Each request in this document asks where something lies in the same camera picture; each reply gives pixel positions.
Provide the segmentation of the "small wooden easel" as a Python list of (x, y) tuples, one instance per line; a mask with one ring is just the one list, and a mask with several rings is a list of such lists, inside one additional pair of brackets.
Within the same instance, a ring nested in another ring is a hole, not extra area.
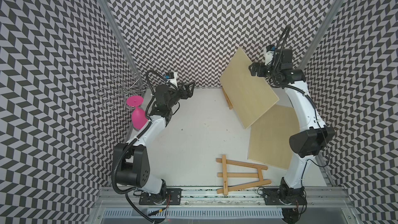
[(227, 102), (228, 108), (229, 108), (230, 110), (232, 110), (232, 109), (233, 109), (233, 105), (232, 105), (232, 103), (231, 103), (231, 101), (230, 101), (230, 99), (229, 99), (229, 97), (228, 97), (226, 91), (224, 90), (223, 87), (221, 87), (221, 89), (222, 89), (223, 95), (224, 95), (224, 97), (225, 97), (225, 100), (226, 100), (226, 102)]

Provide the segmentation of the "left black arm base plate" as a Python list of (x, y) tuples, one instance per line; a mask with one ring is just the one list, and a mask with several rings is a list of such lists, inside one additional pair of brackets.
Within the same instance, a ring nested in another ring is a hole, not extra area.
[(143, 192), (139, 205), (180, 205), (181, 195), (181, 188), (167, 188), (165, 193), (159, 194)]

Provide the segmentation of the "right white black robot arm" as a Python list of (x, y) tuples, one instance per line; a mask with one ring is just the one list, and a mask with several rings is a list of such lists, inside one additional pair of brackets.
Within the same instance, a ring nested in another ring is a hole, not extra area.
[(294, 68), (291, 49), (272, 46), (266, 51), (265, 62), (254, 62), (248, 67), (252, 76), (269, 78), (276, 88), (284, 89), (300, 125), (299, 133), (292, 135), (289, 145), (294, 155), (287, 174), (278, 190), (266, 190), (268, 198), (276, 197), (278, 204), (306, 204), (303, 179), (315, 157), (326, 148), (335, 135), (332, 127), (320, 117), (301, 69)]

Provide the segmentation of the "plywood board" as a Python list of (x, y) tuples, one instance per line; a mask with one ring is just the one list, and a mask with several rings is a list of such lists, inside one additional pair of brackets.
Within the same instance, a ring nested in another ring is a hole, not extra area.
[(294, 109), (274, 105), (251, 126), (248, 160), (288, 169), (293, 156), (289, 139), (299, 130)]
[(251, 75), (250, 65), (252, 61), (239, 47), (220, 77), (222, 88), (245, 129), (279, 101), (264, 78)]

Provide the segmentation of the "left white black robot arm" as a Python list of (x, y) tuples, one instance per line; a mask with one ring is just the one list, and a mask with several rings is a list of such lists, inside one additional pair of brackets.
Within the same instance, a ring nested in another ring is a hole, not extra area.
[(147, 148), (170, 123), (172, 108), (180, 100), (193, 96), (195, 82), (158, 85), (144, 111), (144, 126), (127, 143), (114, 147), (112, 187), (120, 195), (137, 189), (149, 194), (155, 201), (166, 199), (166, 182), (151, 174)]

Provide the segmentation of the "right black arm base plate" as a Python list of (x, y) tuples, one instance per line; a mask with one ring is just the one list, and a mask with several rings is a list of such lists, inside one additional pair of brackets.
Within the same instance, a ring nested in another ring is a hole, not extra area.
[(261, 196), (265, 205), (300, 206), (307, 205), (304, 189), (262, 188)]

